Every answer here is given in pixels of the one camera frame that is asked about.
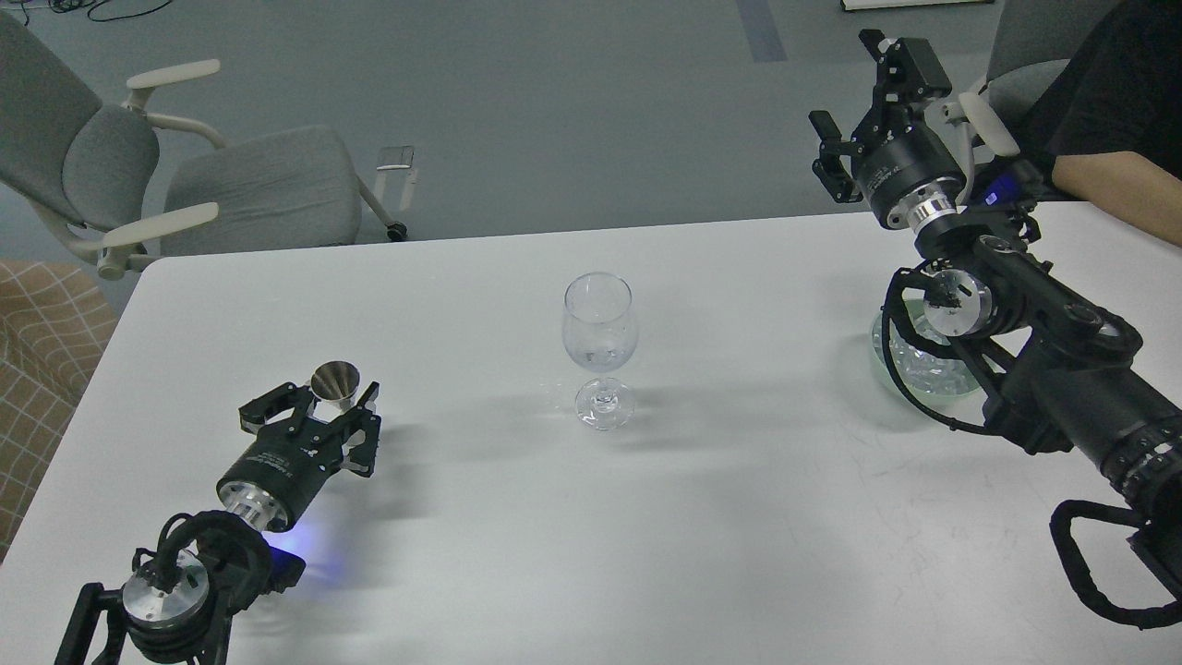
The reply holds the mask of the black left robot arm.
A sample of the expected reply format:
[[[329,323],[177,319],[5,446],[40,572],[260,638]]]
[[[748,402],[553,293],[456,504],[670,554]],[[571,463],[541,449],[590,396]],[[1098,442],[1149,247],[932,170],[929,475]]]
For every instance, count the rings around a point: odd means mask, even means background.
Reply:
[[[126,641],[156,664],[223,664],[233,619],[258,598],[296,586],[307,568],[266,534],[291,530],[336,472],[372,475],[377,397],[376,382],[348,387],[337,397],[343,411],[322,420],[316,408],[335,395],[316,382],[287,382],[242,405],[240,425],[253,442],[217,480],[220,508],[174,514],[152,549],[135,552],[118,589],[82,586],[56,661],[86,661],[105,624],[97,664],[119,661]]]

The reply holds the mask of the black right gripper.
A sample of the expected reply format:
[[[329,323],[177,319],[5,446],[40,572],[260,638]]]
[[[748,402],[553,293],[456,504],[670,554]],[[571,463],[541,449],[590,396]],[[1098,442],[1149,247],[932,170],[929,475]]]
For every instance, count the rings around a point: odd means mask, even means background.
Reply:
[[[886,38],[860,30],[862,46],[875,61],[871,105],[847,139],[827,110],[808,122],[820,139],[812,172],[838,203],[866,198],[886,230],[921,230],[957,213],[965,174],[957,159],[923,122],[929,104],[953,91],[931,43]]]

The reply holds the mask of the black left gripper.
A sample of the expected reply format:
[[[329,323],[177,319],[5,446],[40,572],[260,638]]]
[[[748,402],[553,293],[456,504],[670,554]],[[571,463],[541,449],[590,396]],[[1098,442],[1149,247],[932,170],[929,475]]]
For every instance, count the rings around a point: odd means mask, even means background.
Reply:
[[[374,475],[379,454],[379,383],[335,420],[312,417],[317,399],[307,384],[285,382],[239,408],[239,424],[255,441],[217,481],[225,510],[261,533],[287,533],[327,480],[348,470]]]

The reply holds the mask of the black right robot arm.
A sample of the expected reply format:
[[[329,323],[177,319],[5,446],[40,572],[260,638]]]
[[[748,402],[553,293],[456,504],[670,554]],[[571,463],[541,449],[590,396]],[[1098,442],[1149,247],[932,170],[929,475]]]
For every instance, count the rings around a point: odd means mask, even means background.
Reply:
[[[860,43],[875,61],[870,107],[847,139],[827,111],[810,113],[820,139],[812,169],[834,201],[866,201],[886,230],[915,236],[921,262],[895,272],[882,307],[886,374],[924,410],[890,352],[898,333],[921,352],[965,361],[986,392],[983,424],[928,411],[933,420],[1030,454],[1085,454],[1126,506],[1069,500],[1052,513],[1069,583],[1109,622],[1178,624],[1178,600],[1157,609],[1110,601],[1071,533],[1074,519],[1131,527],[1128,545],[1178,598],[1178,408],[1132,370],[1139,332],[1031,256],[1039,228],[1030,202],[957,207],[967,178],[923,117],[952,92],[930,43],[881,30],[862,30]]]

